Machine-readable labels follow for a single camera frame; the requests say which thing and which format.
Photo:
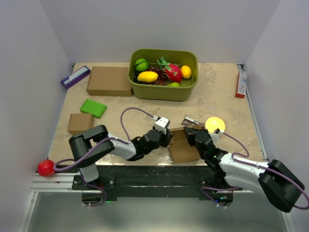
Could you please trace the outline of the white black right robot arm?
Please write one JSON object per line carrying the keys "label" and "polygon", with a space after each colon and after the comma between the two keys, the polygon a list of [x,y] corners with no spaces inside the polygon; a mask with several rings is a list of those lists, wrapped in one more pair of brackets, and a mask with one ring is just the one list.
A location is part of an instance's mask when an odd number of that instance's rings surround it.
{"label": "white black right robot arm", "polygon": [[300,196],[309,197],[304,184],[281,161],[252,161],[248,154],[217,148],[214,136],[207,130],[185,127],[184,131],[188,144],[197,149],[215,174],[214,182],[203,186],[203,192],[249,190],[264,195],[275,208],[285,213],[293,208],[308,209],[308,206],[296,205]]}

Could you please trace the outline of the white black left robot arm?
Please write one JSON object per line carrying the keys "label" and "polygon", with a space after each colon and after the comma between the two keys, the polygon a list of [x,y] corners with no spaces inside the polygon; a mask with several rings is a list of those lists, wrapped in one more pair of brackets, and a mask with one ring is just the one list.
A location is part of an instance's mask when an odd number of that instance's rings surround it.
{"label": "white black left robot arm", "polygon": [[74,161],[83,175],[83,184],[88,189],[96,189],[100,178],[96,162],[110,154],[128,161],[144,158],[159,147],[168,147],[173,135],[170,130],[165,132],[155,128],[142,137],[125,141],[113,136],[104,125],[99,125],[69,139]]}

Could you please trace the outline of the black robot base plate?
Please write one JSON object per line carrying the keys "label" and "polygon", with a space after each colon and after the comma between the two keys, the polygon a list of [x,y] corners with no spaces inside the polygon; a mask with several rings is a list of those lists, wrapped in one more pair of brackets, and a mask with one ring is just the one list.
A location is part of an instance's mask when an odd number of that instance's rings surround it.
{"label": "black robot base plate", "polygon": [[214,198],[225,206],[233,201],[232,191],[212,192],[203,187],[229,188],[215,183],[216,172],[207,166],[98,166],[99,179],[92,184],[103,187],[107,200],[118,197]]}

